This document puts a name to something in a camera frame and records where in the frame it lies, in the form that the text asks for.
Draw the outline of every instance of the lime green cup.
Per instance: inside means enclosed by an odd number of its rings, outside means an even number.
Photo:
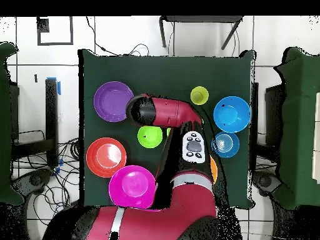
[[[155,148],[163,140],[163,131],[156,126],[143,126],[137,132],[137,140],[144,148]]]
[[[209,92],[203,86],[197,86],[191,91],[191,101],[195,105],[203,105],[209,99]]]

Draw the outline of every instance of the blue bowl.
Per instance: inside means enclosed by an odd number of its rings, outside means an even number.
[[[238,151],[240,147],[239,138],[234,133],[219,132],[216,135],[216,147],[214,139],[211,141],[211,148],[221,158],[231,158]]]
[[[237,133],[249,124],[250,107],[240,97],[225,97],[216,104],[213,119],[222,131]]]

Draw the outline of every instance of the white stripe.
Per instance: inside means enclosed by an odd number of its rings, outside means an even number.
[[[117,232],[117,234],[119,236],[120,225],[121,225],[121,221],[123,219],[124,210],[125,210],[125,208],[121,208],[121,207],[117,208],[116,215],[115,215],[115,217],[113,219],[109,240],[110,240],[112,232]]]
[[[209,179],[202,175],[198,174],[182,174],[178,177],[175,177],[171,182],[173,182],[173,189],[180,185],[184,185],[187,183],[193,183],[195,185],[200,185],[210,190],[213,193],[213,184]]]

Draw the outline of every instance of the white floor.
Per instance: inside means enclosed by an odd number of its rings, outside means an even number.
[[[96,29],[96,42],[117,54],[129,53],[139,43],[149,48],[150,56],[168,55],[168,48],[162,47],[159,32],[159,16],[133,17],[89,17],[89,22]],[[49,17],[50,32],[41,33],[42,41],[66,42],[68,36],[68,17]],[[219,23],[176,23],[176,56],[238,56],[244,50],[257,52],[255,81],[259,83],[259,124],[258,131],[265,133],[264,90],[281,83],[280,77],[273,69],[281,64],[283,52],[291,46],[299,46],[310,54],[320,53],[319,18],[315,16],[245,16],[240,23],[236,42],[232,38],[224,51],[221,46],[231,29],[230,24]],[[164,22],[166,43],[173,31],[171,23]],[[94,44],[94,33],[88,26],[86,17],[73,17],[74,45],[72,46],[38,46],[35,17],[0,18],[0,42],[8,41],[18,46],[17,55],[8,60],[11,80],[20,87],[19,130],[41,129],[45,131],[45,93],[44,80],[55,77],[61,82],[61,95],[58,96],[59,142],[63,143],[78,136],[78,49],[91,49],[99,55],[108,55]],[[138,49],[146,55],[146,48]],[[169,55],[173,54],[173,39]],[[40,139],[40,133],[22,134],[20,141]],[[264,143],[264,136],[258,141]],[[20,169],[23,174],[28,169]],[[69,181],[76,183],[77,177]],[[57,186],[52,179],[49,186]],[[79,197],[76,186],[69,185],[72,201]],[[44,197],[37,198],[33,209],[33,199],[29,203],[27,218],[31,240],[41,240],[46,225],[53,217],[53,211]],[[251,210],[237,209],[241,221],[244,240],[270,240],[273,229],[273,212],[269,199],[261,197],[257,189],[252,188],[252,199],[256,205]]]

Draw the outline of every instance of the chair leg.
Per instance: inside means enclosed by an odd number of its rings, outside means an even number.
[[[162,46],[163,46],[163,48],[165,48],[165,47],[166,47],[166,38],[164,37],[163,19],[164,19],[164,16],[161,16],[161,17],[159,18],[159,25],[160,25],[160,33],[161,33],[161,39],[162,39]]]
[[[236,31],[236,29],[237,29],[237,27],[239,26],[239,24],[240,24],[240,21],[236,22],[236,23],[233,25],[233,27],[232,27],[229,35],[227,36],[227,39],[225,40],[224,44],[223,44],[222,47],[221,47],[222,50],[224,50],[224,48],[227,46],[228,42],[230,41],[231,37],[233,36],[233,34],[234,34],[234,32]]]

